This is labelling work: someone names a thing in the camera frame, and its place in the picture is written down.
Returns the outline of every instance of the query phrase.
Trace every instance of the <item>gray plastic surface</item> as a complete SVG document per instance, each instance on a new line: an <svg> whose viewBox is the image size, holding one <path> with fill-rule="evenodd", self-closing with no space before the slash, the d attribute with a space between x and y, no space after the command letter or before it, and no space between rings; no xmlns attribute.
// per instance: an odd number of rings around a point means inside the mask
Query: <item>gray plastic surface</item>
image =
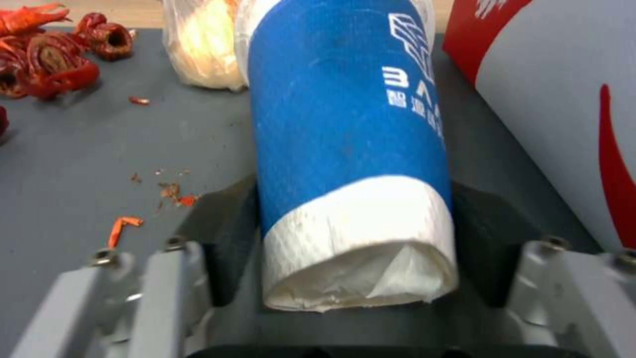
<svg viewBox="0 0 636 358"><path fill-rule="evenodd" d="M546 233L596 252L576 217L440 49L433 63L454 180L501 195ZM247 93L178 83L161 31L138 32L135 56L100 63L101 85L61 101L3 101L11 127L0 139L0 356L7 356L55 277L106 245L113 220L138 215L121 249L144 267L186 208L164 204L158 182L182 192L219 190L254 171ZM148 97L148 107L128 102ZM155 175L157 169L165 172ZM189 169L190 175L178 172ZM134 173L141 184L130 181ZM242 290L216 312L213 343L458 345L514 336L469 284L432 305L285 313L261 305L258 251ZM491 330L484 330L484 322Z"/></svg>

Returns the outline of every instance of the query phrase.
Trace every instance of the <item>blue paper cup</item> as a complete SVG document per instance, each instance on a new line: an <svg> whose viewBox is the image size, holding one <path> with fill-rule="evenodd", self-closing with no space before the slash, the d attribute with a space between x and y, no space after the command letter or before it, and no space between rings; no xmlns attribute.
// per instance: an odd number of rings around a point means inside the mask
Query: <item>blue paper cup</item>
<svg viewBox="0 0 636 358"><path fill-rule="evenodd" d="M433 29L427 1L240 4L268 306L430 301L457 285Z"/></svg>

